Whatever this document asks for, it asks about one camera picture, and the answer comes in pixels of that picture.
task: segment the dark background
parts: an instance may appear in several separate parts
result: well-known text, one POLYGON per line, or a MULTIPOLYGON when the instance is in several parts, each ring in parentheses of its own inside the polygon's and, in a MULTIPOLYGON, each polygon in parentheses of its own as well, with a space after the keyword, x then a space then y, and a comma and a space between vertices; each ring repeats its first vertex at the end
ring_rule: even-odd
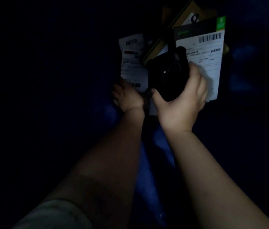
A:
MULTIPOLYGON (((227 15, 218 99, 194 132, 269 216, 269 0, 195 0, 227 15)), ((111 88, 118 39, 160 31, 162 6, 186 0, 0 0, 0 228, 32 210, 119 120, 111 88)), ((132 227, 184 217, 174 158, 145 122, 132 227)))

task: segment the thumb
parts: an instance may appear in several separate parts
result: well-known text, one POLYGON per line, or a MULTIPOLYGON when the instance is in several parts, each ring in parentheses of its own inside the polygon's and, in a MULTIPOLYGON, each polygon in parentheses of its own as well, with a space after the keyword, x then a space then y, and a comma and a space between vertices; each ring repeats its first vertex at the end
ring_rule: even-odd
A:
POLYGON ((162 96, 160 95, 160 93, 157 91, 157 89, 152 89, 152 100, 155 103, 155 106, 157 107, 157 109, 162 108, 164 106, 166 106, 168 103, 163 100, 162 96))

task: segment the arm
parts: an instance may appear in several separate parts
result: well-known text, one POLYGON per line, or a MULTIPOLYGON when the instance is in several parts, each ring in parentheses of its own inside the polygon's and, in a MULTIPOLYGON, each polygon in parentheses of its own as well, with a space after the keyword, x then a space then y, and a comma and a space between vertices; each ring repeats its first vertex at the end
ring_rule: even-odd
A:
POLYGON ((135 188, 144 121, 143 99, 124 80, 112 92, 124 112, 120 123, 92 147, 45 199, 82 208, 96 228, 126 228, 135 188))
POLYGON ((165 102, 154 90, 159 121, 180 166, 202 228, 269 228, 269 218, 221 168, 192 133, 208 92, 198 67, 190 63, 182 94, 165 102))

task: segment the sleeve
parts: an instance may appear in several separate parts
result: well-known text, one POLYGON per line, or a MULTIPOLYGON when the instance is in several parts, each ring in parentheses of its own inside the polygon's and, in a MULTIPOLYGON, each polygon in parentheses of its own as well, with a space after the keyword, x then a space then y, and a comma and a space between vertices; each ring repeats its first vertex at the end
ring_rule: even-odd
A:
POLYGON ((51 200, 37 206, 12 229, 93 229, 84 212, 71 202, 51 200))

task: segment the finger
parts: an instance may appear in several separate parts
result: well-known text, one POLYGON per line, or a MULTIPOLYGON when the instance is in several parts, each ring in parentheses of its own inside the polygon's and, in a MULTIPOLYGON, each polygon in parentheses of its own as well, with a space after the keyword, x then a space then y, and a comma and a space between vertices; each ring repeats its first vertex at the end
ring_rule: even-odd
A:
POLYGON ((189 69, 190 77, 186 82, 184 90, 187 94, 196 94, 200 84, 201 75, 199 73, 198 67, 192 62, 189 63, 189 69))
POLYGON ((112 93, 112 95, 113 95, 114 98, 116 98, 117 100, 119 100, 119 98, 121 96, 119 93, 117 93, 115 91, 112 91, 111 93, 112 93))
POLYGON ((152 92, 152 100, 154 101, 158 110, 168 104, 165 100, 163 100, 162 96, 156 89, 153 89, 152 92))
POLYGON ((199 84, 199 87, 198 87, 198 90, 197 90, 197 96, 198 97, 201 97, 205 93, 206 85, 207 85, 206 79, 203 76, 201 76, 200 84, 199 84))
POLYGON ((123 88, 120 85, 114 84, 113 89, 115 92, 122 94, 123 93, 123 88))
POLYGON ((130 86, 122 77, 120 78, 120 84, 122 88, 126 88, 130 86))
POLYGON ((116 99, 113 100, 113 103, 119 107, 119 102, 116 99))
POLYGON ((205 92, 203 93, 203 95, 202 95, 202 97, 201 97, 201 103, 203 103, 203 102, 205 102, 206 101, 206 99, 207 99, 207 97, 208 97, 208 94, 209 94, 209 91, 208 91, 208 89, 207 90, 205 90, 205 92))
POLYGON ((199 111, 201 111, 201 110, 204 108, 205 105, 206 105, 206 102, 203 102, 203 103, 200 105, 199 111))

